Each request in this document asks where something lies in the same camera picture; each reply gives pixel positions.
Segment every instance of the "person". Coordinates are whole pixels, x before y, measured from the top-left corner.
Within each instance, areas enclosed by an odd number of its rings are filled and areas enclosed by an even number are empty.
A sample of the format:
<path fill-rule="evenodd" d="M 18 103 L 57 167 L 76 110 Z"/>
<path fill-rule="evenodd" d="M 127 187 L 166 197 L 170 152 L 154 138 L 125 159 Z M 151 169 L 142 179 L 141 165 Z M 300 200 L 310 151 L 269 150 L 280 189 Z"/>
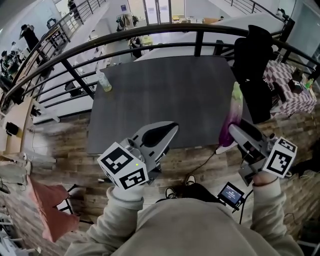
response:
<path fill-rule="evenodd" d="M 81 20 L 77 5 L 75 4 L 74 0 L 68 0 L 68 8 L 70 11 L 73 10 L 73 12 L 71 12 L 71 14 L 73 13 L 73 17 L 74 19 L 77 21 L 77 23 L 81 22 L 83 24 L 83 21 Z"/>
<path fill-rule="evenodd" d="M 17 46 L 16 42 L 12 42 L 11 47 L 11 53 L 14 53 L 13 55 L 17 57 L 18 62 L 21 64 L 22 60 L 20 59 L 20 53 L 22 53 L 22 50 Z"/>
<path fill-rule="evenodd" d="M 19 40 L 21 38 L 25 39 L 26 44 L 28 45 L 30 52 L 36 47 L 37 43 L 39 43 L 39 39 L 36 37 L 34 30 L 35 30 L 35 27 L 32 25 L 29 25 L 29 24 L 28 25 L 24 24 L 21 26 Z M 39 57 L 36 58 L 36 63 L 40 64 Z"/>
<path fill-rule="evenodd" d="M 130 41 L 131 41 L 132 48 L 139 48 L 139 47 L 141 47 L 141 41 L 140 41 L 139 36 L 136 36 L 136 37 L 134 37 L 134 38 L 131 38 Z M 142 56 L 141 50 L 136 50 L 136 51 L 132 52 L 132 54 L 133 54 L 133 56 L 136 57 L 137 59 Z"/>
<path fill-rule="evenodd" d="M 231 211 L 196 183 L 192 174 L 182 194 L 173 188 L 166 199 L 143 209 L 144 186 L 110 187 L 103 215 L 73 242 L 65 256 L 303 256 L 287 234 L 279 178 L 268 172 L 253 177 L 251 228 L 238 224 Z"/>
<path fill-rule="evenodd" d="M 8 55 L 6 50 L 1 53 L 1 58 L 1 71 L 5 77 L 11 80 L 11 77 L 16 74 L 19 68 L 17 58 L 11 54 Z"/>

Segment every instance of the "glass door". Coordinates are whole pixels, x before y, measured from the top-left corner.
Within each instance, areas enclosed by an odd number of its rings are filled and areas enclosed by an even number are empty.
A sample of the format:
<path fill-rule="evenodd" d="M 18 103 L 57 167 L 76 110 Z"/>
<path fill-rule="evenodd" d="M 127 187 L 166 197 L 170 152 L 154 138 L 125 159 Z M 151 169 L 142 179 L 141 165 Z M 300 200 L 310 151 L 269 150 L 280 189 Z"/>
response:
<path fill-rule="evenodd" d="M 169 0 L 156 0 L 159 12 L 159 24 L 171 22 L 171 6 Z"/>
<path fill-rule="evenodd" d="M 146 24 L 159 24 L 158 8 L 155 0 L 143 0 L 145 6 Z"/>
<path fill-rule="evenodd" d="M 171 23 L 170 0 L 143 0 L 147 25 Z"/>

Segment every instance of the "pink cloth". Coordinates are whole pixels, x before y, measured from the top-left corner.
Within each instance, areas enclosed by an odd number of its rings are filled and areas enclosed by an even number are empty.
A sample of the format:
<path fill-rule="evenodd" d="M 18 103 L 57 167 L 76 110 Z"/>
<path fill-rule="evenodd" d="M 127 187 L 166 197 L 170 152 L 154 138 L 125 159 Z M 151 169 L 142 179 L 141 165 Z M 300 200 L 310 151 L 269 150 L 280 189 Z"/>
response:
<path fill-rule="evenodd" d="M 69 197 L 68 191 L 62 185 L 44 185 L 30 176 L 27 176 L 27 181 L 31 186 L 29 197 L 37 205 L 44 225 L 44 239 L 55 243 L 64 234 L 78 229 L 80 218 L 56 207 Z"/>

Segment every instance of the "wooden floor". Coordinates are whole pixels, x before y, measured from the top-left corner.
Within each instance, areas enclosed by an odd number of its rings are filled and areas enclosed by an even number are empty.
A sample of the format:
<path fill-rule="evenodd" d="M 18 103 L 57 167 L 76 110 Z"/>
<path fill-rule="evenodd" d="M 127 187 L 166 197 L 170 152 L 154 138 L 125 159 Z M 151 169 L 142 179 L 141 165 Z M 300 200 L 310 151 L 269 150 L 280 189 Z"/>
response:
<path fill-rule="evenodd" d="M 311 158 L 310 146 L 319 138 L 320 105 L 315 108 L 312 116 L 307 113 L 296 113 L 291 118 L 287 116 L 272 119 L 259 125 L 266 135 L 276 133 L 284 136 L 298 146 L 296 162 Z M 56 164 L 41 163 L 37 159 L 32 161 L 32 177 L 44 184 L 62 184 L 67 189 L 73 184 L 81 188 L 72 195 L 71 204 L 81 213 L 82 219 L 94 222 L 103 213 L 108 203 L 106 189 L 110 184 L 97 182 L 104 174 L 97 163 L 97 155 L 86 154 L 87 127 L 90 113 L 62 118 L 60 123 L 54 121 L 36 126 L 33 147 L 37 153 L 47 154 L 57 159 Z M 152 185 L 145 189 L 145 208 L 164 197 L 167 186 L 181 185 L 185 175 L 204 163 L 214 152 L 216 146 L 206 148 L 184 148 L 169 151 L 162 161 L 163 174 Z M 222 189 L 226 182 L 231 182 L 243 191 L 249 192 L 237 171 L 241 163 L 241 155 L 234 148 L 221 155 L 215 155 L 210 161 L 198 169 L 194 174 L 198 183 L 204 185 L 214 195 Z M 306 173 L 301 179 L 294 176 L 281 181 L 282 188 L 287 195 L 284 205 L 287 215 L 285 223 L 288 231 L 297 237 L 302 223 L 313 215 L 319 214 L 320 178 L 314 172 Z M 51 243 L 42 238 L 43 225 L 35 205 L 30 201 L 25 191 L 20 191 L 16 185 L 9 185 L 11 194 L 2 194 L 2 204 L 7 207 L 12 216 L 17 232 L 25 245 L 29 248 L 41 247 L 42 255 L 61 256 L 69 244 L 82 239 L 88 224 L 81 224 L 80 230 L 71 232 Z M 245 204 L 243 224 L 250 225 L 253 208 L 253 197 L 249 197 Z M 239 220 L 240 213 L 234 214 Z"/>

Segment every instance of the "black chair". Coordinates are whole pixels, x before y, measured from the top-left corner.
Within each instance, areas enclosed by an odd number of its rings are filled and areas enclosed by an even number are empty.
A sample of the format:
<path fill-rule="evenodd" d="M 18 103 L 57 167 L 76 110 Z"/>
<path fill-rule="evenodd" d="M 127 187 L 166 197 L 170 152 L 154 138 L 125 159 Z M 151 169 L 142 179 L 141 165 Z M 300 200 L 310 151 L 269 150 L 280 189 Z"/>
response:
<path fill-rule="evenodd" d="M 74 189 L 78 188 L 78 186 L 76 184 L 74 184 L 69 190 L 68 190 L 68 193 Z M 62 208 L 62 209 L 59 209 L 59 211 L 61 212 L 64 212 L 66 210 L 69 210 L 71 214 L 75 214 L 74 211 L 72 210 L 72 207 L 71 205 L 69 204 L 68 202 L 68 198 L 64 200 L 65 203 L 66 203 L 66 207 Z M 87 223 L 87 224 L 94 224 L 92 221 L 87 221 L 87 220 L 83 220 L 83 219 L 80 219 L 79 222 L 82 222 L 82 223 Z"/>
<path fill-rule="evenodd" d="M 249 25 L 246 38 L 234 43 L 232 71 L 240 84 L 254 124 L 270 119 L 272 93 L 263 75 L 273 54 L 271 34 L 258 26 Z"/>

